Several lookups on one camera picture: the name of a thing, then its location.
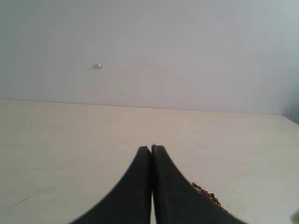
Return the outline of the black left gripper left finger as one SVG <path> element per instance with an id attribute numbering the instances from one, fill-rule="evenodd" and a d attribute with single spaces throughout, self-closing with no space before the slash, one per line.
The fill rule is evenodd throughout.
<path id="1" fill-rule="evenodd" d="M 151 152 L 139 147 L 123 177 L 94 207 L 73 224 L 149 224 L 151 215 Z"/>

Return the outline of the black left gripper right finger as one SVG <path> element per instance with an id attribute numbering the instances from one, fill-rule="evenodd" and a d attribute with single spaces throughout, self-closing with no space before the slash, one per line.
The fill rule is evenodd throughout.
<path id="1" fill-rule="evenodd" d="M 153 197 L 157 224 L 243 224 L 180 173 L 164 146 L 153 145 Z"/>

